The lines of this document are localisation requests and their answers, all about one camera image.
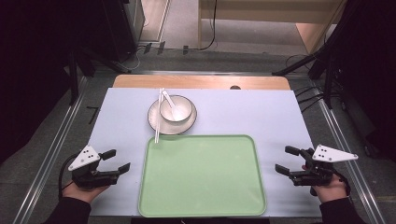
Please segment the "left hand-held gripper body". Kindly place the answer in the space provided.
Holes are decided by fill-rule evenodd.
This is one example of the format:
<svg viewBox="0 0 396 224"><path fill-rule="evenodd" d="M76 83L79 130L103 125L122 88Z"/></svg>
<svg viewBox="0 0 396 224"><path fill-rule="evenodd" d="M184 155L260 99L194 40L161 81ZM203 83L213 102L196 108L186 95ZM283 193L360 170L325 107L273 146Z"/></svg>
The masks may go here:
<svg viewBox="0 0 396 224"><path fill-rule="evenodd" d="M94 189L117 184L119 171L98 171L100 160L99 153L89 145L78 153L68 170L72 173L72 180L79 188Z"/></svg>

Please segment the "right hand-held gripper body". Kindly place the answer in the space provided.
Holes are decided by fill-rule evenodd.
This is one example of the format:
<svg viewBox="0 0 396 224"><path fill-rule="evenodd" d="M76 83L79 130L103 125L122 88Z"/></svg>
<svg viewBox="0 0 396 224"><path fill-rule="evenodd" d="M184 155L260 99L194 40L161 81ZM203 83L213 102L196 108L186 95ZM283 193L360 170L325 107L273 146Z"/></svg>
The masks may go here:
<svg viewBox="0 0 396 224"><path fill-rule="evenodd" d="M354 161L359 158L357 154L323 145L318 145L315 149L300 149L299 156L305 160L305 169L290 173L290 179L295 186L326 186L331 182L333 174L345 180L333 168L333 164L341 161Z"/></svg>

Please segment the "person's right hand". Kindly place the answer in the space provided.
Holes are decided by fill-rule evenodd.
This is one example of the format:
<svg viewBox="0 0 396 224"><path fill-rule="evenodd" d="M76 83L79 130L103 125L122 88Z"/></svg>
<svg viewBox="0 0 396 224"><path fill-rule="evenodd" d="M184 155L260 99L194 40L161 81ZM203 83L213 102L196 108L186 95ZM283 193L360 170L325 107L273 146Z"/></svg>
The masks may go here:
<svg viewBox="0 0 396 224"><path fill-rule="evenodd" d="M318 195L321 203L327 203L347 197L346 185L341 178L333 174L331 182L326 186L314 186L314 191Z"/></svg>

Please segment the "person's left hand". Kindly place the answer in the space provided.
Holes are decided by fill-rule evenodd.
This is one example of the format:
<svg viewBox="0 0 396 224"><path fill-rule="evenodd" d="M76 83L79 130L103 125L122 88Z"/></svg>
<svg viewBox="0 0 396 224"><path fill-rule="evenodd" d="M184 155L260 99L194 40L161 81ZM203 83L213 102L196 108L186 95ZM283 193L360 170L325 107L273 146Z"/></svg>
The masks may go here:
<svg viewBox="0 0 396 224"><path fill-rule="evenodd" d="M83 189L79 188L73 181L68 183L62 190L62 196L68 198L74 198L85 203L92 203L93 200L100 195L102 192L108 189L108 186L94 188L94 189Z"/></svg>

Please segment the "white round plate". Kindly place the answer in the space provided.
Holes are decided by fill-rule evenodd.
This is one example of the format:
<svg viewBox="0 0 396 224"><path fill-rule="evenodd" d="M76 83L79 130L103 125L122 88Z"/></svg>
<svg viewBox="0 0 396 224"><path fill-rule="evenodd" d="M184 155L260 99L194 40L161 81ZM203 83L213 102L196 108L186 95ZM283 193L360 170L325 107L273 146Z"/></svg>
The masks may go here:
<svg viewBox="0 0 396 224"><path fill-rule="evenodd" d="M148 110L148 123L153 130L156 129L157 126L157 117L158 115L159 104L155 101ZM191 116L181 122L171 122L165 120L162 116L160 117L160 133L162 134L180 134L186 132L189 128L191 128L196 121L197 118L197 110L195 105L192 105L192 113Z"/></svg>

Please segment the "pale blue table mat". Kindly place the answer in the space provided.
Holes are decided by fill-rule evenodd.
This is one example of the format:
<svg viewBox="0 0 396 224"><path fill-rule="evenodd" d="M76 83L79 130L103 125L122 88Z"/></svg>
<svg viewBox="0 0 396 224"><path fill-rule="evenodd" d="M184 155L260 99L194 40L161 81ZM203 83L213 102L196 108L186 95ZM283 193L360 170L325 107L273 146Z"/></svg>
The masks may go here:
<svg viewBox="0 0 396 224"><path fill-rule="evenodd" d="M285 153L285 146L311 147L311 139L292 91L187 90L179 94L197 108L193 126L180 135L250 136L255 143L262 174L266 209L255 217L317 217L318 200L307 187L295 187L276 172L276 164L297 170L303 160ZM92 205L95 216L142 217L138 211L146 149L154 131L149 125L150 106L158 100L155 89L111 88L107 91L90 145L97 151L116 149L115 158L100 167L110 170L122 163L131 169L118 184Z"/></svg>

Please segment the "white spoon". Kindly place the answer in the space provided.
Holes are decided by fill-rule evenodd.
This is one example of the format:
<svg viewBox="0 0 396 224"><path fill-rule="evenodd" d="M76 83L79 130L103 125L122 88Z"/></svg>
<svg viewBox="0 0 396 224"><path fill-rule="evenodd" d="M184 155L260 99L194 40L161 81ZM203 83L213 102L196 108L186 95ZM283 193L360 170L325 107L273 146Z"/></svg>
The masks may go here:
<svg viewBox="0 0 396 224"><path fill-rule="evenodd" d="M170 95L167 93L167 91L162 91L162 94L169 104L168 107L165 105L162 106L162 116L169 120L169 121L174 121L174 122L179 122L188 117L188 113L186 113L182 108L176 105L176 103L172 100Z"/></svg>

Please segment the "green plastic tray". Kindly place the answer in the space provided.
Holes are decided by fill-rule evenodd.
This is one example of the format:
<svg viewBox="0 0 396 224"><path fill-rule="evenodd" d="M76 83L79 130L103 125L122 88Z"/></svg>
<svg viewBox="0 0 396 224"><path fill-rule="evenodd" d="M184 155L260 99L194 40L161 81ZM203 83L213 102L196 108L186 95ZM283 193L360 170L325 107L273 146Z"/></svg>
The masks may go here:
<svg viewBox="0 0 396 224"><path fill-rule="evenodd" d="M148 141L138 204L143 217L255 217L265 209L250 136L166 135Z"/></svg>

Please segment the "black metal stand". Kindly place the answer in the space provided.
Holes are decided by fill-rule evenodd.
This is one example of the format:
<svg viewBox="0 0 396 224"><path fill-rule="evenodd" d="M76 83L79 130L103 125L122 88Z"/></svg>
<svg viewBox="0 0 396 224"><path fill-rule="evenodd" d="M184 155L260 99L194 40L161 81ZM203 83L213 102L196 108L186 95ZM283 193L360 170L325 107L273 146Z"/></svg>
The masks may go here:
<svg viewBox="0 0 396 224"><path fill-rule="evenodd" d="M68 59L68 74L70 76L70 105L73 105L79 97L78 87L78 68L82 71L84 77L92 77L95 70L92 65L91 59L103 64L114 72L121 74L129 73L130 69L124 67L120 63L112 62L104 56L94 52L88 48L75 48L72 49L67 56Z"/></svg>
<svg viewBox="0 0 396 224"><path fill-rule="evenodd" d="M311 79L318 79L323 73L326 73L322 100L329 109L332 109L332 80L336 73L335 61L337 59L337 53L339 52L338 45L341 42L341 37L346 32L347 24L353 17L356 6L355 0L344 1L345 3L342 6L343 12L340 20L326 42L317 51L305 56L297 63L287 66L283 70L272 73L273 76L283 77L297 68L314 61L312 67L308 71L308 76Z"/></svg>

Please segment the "white bowl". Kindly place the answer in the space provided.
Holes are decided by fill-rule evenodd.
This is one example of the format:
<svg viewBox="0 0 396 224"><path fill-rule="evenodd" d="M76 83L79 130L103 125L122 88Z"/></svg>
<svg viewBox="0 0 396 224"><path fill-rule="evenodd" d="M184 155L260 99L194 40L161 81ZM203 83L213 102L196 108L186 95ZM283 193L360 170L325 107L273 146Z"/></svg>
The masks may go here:
<svg viewBox="0 0 396 224"><path fill-rule="evenodd" d="M180 96L180 95L170 95L170 97L171 97L172 100L176 103L177 106L179 106L179 107L182 108L186 113L188 113L188 117L187 117L187 119L188 119L188 118L191 116L191 113L192 113L192 104L191 104L191 101L190 101L189 99L187 99L186 97ZM164 101L161 103L161 107L160 107L160 114L161 114L161 116L162 116L161 111L162 111L162 106L163 106L163 105L165 105L166 107L169 106L169 104L167 103L166 100L164 100Z"/></svg>

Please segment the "black cabinet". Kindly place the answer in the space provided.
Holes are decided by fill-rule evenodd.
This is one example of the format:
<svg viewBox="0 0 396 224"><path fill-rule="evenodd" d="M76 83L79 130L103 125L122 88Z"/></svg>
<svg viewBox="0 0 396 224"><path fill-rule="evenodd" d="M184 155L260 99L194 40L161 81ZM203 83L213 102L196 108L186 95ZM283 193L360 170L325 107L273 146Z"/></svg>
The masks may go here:
<svg viewBox="0 0 396 224"><path fill-rule="evenodd" d="M110 35L110 58L122 62L137 52L145 23L141 0L102 0Z"/></svg>

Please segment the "light wooden desk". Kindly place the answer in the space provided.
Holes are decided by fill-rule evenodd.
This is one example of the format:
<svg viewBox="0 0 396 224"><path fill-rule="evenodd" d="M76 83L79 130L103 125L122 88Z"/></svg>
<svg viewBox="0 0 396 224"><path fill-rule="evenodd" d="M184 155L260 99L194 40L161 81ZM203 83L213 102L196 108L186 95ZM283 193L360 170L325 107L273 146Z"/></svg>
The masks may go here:
<svg viewBox="0 0 396 224"><path fill-rule="evenodd" d="M347 0L197 0L198 44L202 19L273 21L296 24L308 53L320 46L332 24L343 14Z"/></svg>

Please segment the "metal floor rail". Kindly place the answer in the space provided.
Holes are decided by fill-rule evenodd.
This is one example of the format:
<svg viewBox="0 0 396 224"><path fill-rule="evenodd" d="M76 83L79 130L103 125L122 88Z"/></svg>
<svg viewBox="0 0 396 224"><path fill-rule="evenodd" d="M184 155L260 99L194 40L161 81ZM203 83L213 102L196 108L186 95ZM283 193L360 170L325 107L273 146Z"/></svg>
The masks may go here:
<svg viewBox="0 0 396 224"><path fill-rule="evenodd" d="M33 183L30 185L24 200L22 201L21 207L15 216L12 224L27 224L30 216L32 215L35 205L45 187L47 180L50 175L50 171L57 160L57 157L62 149L64 140L68 135L68 132L72 126L72 123L78 113L82 99L85 95L86 88L89 84L87 77L82 77L78 81L79 96L77 100L67 107L66 113L63 117L62 123L55 134L47 154L35 175Z"/></svg>
<svg viewBox="0 0 396 224"><path fill-rule="evenodd" d="M337 163L336 170L347 177L351 186L352 202L362 218L369 224L390 224L386 217L388 204L383 206L373 190L373 187L380 184L371 173L371 168L375 168L374 161L365 155L363 144L355 134L348 116L336 107L337 102L333 103L333 109L329 109L317 97L321 90L316 81L308 79L307 84L312 87L310 94L314 95L314 100L303 115L313 145L336 147L359 156L356 161Z"/></svg>

